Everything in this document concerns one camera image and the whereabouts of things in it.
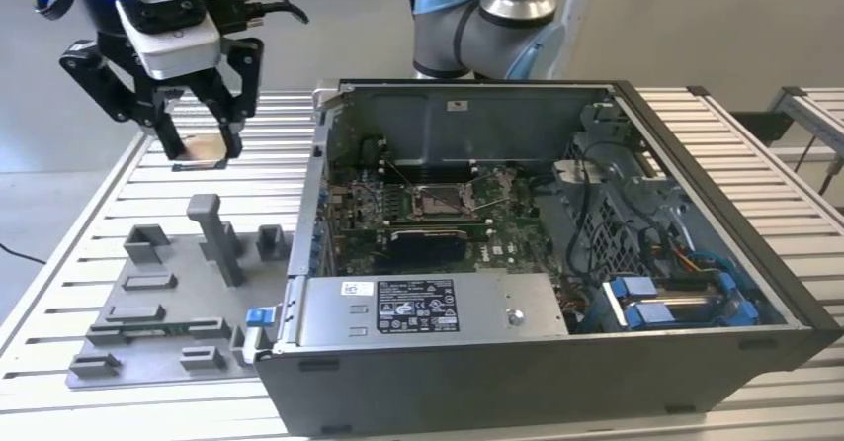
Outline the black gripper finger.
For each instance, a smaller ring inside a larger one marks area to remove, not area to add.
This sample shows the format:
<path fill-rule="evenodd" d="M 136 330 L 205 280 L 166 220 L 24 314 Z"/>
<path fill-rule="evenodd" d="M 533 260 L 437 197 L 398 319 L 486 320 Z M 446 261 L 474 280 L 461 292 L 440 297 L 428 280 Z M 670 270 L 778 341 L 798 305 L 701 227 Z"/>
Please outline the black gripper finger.
<path fill-rule="evenodd" d="M 130 89 L 109 67 L 97 42 L 86 40 L 70 44 L 60 56 L 60 67 L 113 121 L 133 121 L 145 134 L 157 138 L 169 160 L 184 157 L 185 147 L 166 111 L 165 88 L 144 71 L 130 72 Z"/>
<path fill-rule="evenodd" d="M 190 75 L 188 88 L 217 121 L 222 157 L 233 159 L 242 151 L 240 133 L 245 120 L 254 116 L 257 109 L 264 43 L 256 38 L 245 38 L 224 39 L 221 45 L 225 62 L 240 77 L 240 92 L 232 94 L 214 67 Z"/>

